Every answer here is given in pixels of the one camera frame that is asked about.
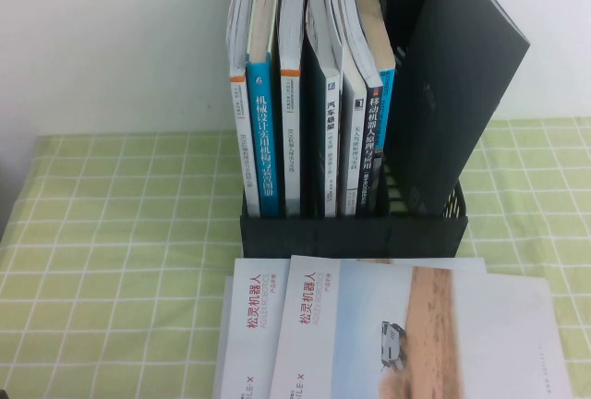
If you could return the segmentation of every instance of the white book spine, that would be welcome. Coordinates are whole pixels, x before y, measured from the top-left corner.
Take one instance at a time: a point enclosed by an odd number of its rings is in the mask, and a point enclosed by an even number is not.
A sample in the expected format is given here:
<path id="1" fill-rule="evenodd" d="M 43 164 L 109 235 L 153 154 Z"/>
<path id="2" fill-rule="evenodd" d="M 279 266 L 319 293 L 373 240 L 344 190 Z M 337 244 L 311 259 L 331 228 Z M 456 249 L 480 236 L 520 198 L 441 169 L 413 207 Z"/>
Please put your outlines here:
<path id="1" fill-rule="evenodd" d="M 297 75 L 281 75 L 285 210 L 288 216 L 298 216 L 300 214 L 301 172 L 299 83 L 299 72 L 297 72 Z"/>
<path id="2" fill-rule="evenodd" d="M 351 97 L 346 96 L 349 102 L 344 110 L 347 120 L 343 123 L 343 133 L 341 135 L 343 142 L 344 163 L 341 180 L 341 201 L 339 213 L 344 216 L 355 216 L 357 208 L 357 190 L 359 187 L 359 166 L 361 164 L 361 148 L 363 146 L 363 124 L 366 115 L 366 96 L 363 93 Z"/>
<path id="3" fill-rule="evenodd" d="M 235 262 L 221 397 L 269 398 L 289 260 Z"/>
<path id="4" fill-rule="evenodd" d="M 339 165 L 339 90 L 341 78 L 326 79 L 324 129 L 324 217 L 336 216 L 337 175 Z"/>
<path id="5" fill-rule="evenodd" d="M 260 217 L 259 189 L 255 165 L 252 131 L 250 129 L 250 111 L 246 78 L 231 78 L 232 104 L 236 119 L 236 134 L 240 148 L 240 164 L 244 179 L 244 192 L 247 198 L 248 216 Z"/>
<path id="6" fill-rule="evenodd" d="M 270 398 L 331 398 L 340 268 L 293 256 Z"/>

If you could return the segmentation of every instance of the vehicle image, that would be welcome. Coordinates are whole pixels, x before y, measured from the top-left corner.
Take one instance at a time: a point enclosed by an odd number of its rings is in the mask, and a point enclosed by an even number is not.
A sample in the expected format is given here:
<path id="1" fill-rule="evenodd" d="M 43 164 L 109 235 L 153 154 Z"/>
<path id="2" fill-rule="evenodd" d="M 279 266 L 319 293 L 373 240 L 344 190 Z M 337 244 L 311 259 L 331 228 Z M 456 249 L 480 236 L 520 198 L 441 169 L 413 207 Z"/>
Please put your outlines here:
<path id="1" fill-rule="evenodd" d="M 406 331 L 395 323 L 381 323 L 381 363 L 384 367 L 394 370 L 406 366 Z"/>

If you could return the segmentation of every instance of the book cover photo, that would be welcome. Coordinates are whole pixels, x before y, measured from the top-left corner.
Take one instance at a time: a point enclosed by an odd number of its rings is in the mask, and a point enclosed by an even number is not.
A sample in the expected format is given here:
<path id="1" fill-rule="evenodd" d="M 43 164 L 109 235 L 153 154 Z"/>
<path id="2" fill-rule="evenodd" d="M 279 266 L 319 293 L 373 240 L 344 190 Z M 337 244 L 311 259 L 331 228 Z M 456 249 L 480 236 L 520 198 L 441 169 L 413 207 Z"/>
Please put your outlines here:
<path id="1" fill-rule="evenodd" d="M 572 393 L 544 279 L 293 257 L 271 397 Z"/>

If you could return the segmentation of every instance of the tablecloth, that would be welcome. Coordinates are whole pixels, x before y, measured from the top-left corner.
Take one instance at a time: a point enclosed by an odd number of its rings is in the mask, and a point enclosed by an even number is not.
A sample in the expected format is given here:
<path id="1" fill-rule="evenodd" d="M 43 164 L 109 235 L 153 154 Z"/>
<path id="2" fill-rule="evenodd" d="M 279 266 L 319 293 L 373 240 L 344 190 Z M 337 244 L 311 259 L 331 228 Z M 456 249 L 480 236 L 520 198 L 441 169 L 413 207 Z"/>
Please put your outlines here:
<path id="1" fill-rule="evenodd" d="M 591 119 L 493 121 L 461 183 L 458 256 L 549 280 L 591 397 Z M 39 138 L 0 248 L 0 386 L 210 399 L 241 195 L 234 131 Z"/>

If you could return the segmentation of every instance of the book spine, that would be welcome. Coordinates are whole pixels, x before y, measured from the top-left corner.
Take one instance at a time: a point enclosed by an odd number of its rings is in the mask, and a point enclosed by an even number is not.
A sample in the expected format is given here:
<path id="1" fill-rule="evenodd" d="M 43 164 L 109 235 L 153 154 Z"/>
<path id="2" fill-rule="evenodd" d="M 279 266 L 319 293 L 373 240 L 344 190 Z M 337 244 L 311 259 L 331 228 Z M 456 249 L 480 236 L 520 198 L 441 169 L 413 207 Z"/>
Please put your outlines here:
<path id="1" fill-rule="evenodd" d="M 372 192 L 373 163 L 376 151 L 378 122 L 380 121 L 380 100 L 382 87 L 368 88 L 366 123 L 363 133 L 361 169 L 359 170 L 359 194 L 357 195 L 357 214 L 371 214 L 369 198 Z"/>
<path id="2" fill-rule="evenodd" d="M 222 398 L 269 397 L 290 261 L 235 262 Z"/>
<path id="3" fill-rule="evenodd" d="M 293 256 L 267 397 L 331 398 L 340 270 L 340 260 Z"/>
<path id="4" fill-rule="evenodd" d="M 324 217 L 336 216 L 336 188 L 339 157 L 339 76 L 325 82 L 324 126 Z"/>
<path id="5" fill-rule="evenodd" d="M 390 103 L 392 100 L 392 88 L 394 87 L 394 70 L 386 69 L 380 72 L 383 89 L 380 100 L 380 123 L 378 124 L 378 139 L 376 140 L 376 153 L 382 154 L 386 143 L 386 131 L 388 130 L 388 115 L 390 115 Z"/>
<path id="6" fill-rule="evenodd" d="M 361 164 L 361 148 L 363 144 L 363 126 L 366 118 L 366 96 L 343 94 L 344 111 L 343 132 L 341 142 L 342 168 L 339 189 L 341 200 L 339 214 L 342 216 L 355 216 L 357 209 L 357 193 L 359 186 L 359 167 Z"/>
<path id="7" fill-rule="evenodd" d="M 282 70 L 283 169 L 285 174 L 285 211 L 288 216 L 298 216 L 301 205 L 299 83 L 299 71 Z"/>
<path id="8" fill-rule="evenodd" d="M 247 78 L 257 158 L 260 214 L 263 217 L 278 217 L 279 194 L 271 97 L 271 59 L 257 64 L 248 62 Z"/>
<path id="9" fill-rule="evenodd" d="M 373 184 L 371 197 L 369 198 L 369 209 L 374 212 L 378 200 L 378 184 L 380 183 L 381 161 L 384 155 L 386 144 L 386 132 L 388 130 L 388 116 L 390 115 L 390 104 L 392 100 L 392 88 L 394 86 L 394 70 L 386 69 L 380 72 L 383 90 L 380 101 L 380 122 L 378 123 L 378 136 L 376 140 L 376 154 L 373 159 Z"/>
<path id="10" fill-rule="evenodd" d="M 238 147 L 240 148 L 240 165 L 242 166 L 244 192 L 247 198 L 247 211 L 250 217 L 260 217 L 255 149 L 250 130 L 246 78 L 244 76 L 230 78 L 230 90 L 232 92 L 232 104 L 234 106 Z"/>

